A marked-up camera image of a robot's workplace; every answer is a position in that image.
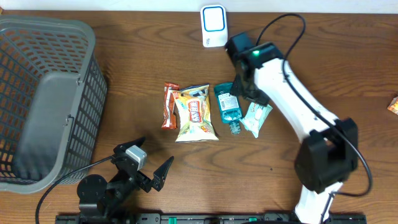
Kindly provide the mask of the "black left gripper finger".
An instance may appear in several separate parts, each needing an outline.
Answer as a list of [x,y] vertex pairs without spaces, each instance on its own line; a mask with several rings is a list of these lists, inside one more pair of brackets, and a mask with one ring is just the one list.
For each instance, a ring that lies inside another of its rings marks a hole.
[[126,152],[126,150],[129,149],[132,146],[141,147],[145,140],[146,140],[145,137],[141,137],[141,138],[133,140],[133,141],[129,141],[129,142],[125,142],[125,143],[119,144],[119,145],[117,145],[114,148],[113,151],[114,152]]
[[152,179],[153,187],[163,187],[165,184],[165,180],[169,169],[174,161],[174,156],[168,158],[157,170],[154,171]]

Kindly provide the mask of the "teal mouthwash bottle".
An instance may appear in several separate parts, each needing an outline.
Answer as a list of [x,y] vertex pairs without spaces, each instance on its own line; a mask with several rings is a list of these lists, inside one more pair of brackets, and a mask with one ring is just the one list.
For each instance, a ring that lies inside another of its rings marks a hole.
[[232,86],[232,82],[220,83],[215,85],[214,93],[222,122],[229,125],[232,134],[239,134],[241,132],[240,120],[243,118],[243,112],[238,98],[230,94]]

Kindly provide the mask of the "light green wipes packet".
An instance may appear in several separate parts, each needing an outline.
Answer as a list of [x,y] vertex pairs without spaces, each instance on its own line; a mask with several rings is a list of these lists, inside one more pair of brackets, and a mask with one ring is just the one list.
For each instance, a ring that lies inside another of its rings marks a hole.
[[252,102],[249,105],[247,113],[240,122],[243,124],[247,131],[252,132],[255,138],[259,137],[259,132],[264,124],[269,113],[272,111],[273,107],[271,105],[262,106],[260,104]]

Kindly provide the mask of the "red brown snack bar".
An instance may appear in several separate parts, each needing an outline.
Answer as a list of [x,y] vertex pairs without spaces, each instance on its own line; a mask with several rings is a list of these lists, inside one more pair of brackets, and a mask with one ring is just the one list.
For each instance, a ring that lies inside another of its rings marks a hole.
[[174,114],[174,97],[172,96],[173,90],[179,90],[179,85],[175,83],[165,83],[164,85],[164,119],[162,129],[176,129],[177,122]]

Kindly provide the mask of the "yellow snack bag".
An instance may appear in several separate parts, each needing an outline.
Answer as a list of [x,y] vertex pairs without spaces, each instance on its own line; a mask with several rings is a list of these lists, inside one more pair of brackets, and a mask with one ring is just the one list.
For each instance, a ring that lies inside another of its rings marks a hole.
[[218,141],[211,123],[209,84],[172,90],[180,131],[175,142]]

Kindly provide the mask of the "orange tissue pack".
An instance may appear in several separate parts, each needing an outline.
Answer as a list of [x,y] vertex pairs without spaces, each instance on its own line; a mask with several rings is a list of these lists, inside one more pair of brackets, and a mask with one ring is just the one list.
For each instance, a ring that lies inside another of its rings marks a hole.
[[387,109],[393,112],[394,114],[398,114],[398,96],[392,99]]

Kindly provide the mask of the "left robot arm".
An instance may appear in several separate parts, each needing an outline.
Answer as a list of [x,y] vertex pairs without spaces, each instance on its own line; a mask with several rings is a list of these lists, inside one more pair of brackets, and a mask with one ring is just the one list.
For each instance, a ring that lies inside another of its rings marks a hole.
[[147,154],[141,149],[144,137],[125,142],[114,148],[111,163],[118,170],[106,181],[101,175],[91,174],[83,178],[77,187],[80,199],[78,223],[135,223],[135,215],[123,209],[123,203],[136,190],[150,192],[162,190],[174,157],[168,158],[149,178],[141,169]]

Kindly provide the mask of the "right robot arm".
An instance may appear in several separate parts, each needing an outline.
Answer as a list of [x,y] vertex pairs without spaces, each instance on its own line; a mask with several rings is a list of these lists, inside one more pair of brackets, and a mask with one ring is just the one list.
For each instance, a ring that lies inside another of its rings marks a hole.
[[303,187],[295,216],[302,223],[326,221],[333,193],[358,167],[352,149],[358,145],[357,125],[323,107],[274,44],[229,40],[225,49],[236,69],[233,93],[260,105],[272,101],[298,137],[294,167]]

